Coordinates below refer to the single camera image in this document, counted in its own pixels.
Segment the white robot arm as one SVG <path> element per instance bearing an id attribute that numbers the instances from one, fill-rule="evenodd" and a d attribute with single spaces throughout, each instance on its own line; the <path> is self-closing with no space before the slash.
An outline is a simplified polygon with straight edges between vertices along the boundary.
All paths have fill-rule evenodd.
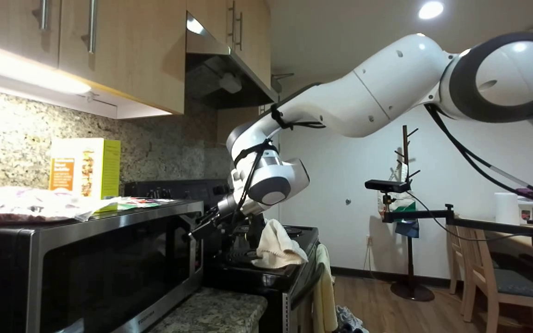
<path id="1" fill-rule="evenodd" d="M 422 106 L 450 119 L 518 123 L 533 119 L 533 34 L 505 34 L 461 54 L 413 34 L 376 52 L 352 73 L 315 84 L 235 128 L 228 141 L 231 193 L 194 226 L 200 237 L 220 219 L 250 217 L 307 187 L 300 162 L 283 162 L 272 137 L 289 128 L 326 128 L 365 137 Z"/>

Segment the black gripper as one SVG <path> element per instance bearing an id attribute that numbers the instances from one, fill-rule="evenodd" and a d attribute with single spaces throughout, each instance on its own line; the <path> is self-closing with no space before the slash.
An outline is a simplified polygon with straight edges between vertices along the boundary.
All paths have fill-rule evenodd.
<path id="1" fill-rule="evenodd" d="M 213 234 L 228 234 L 242 219 L 239 204 L 233 197 L 224 197 L 211 206 L 189 232 L 194 239 L 204 239 Z"/>

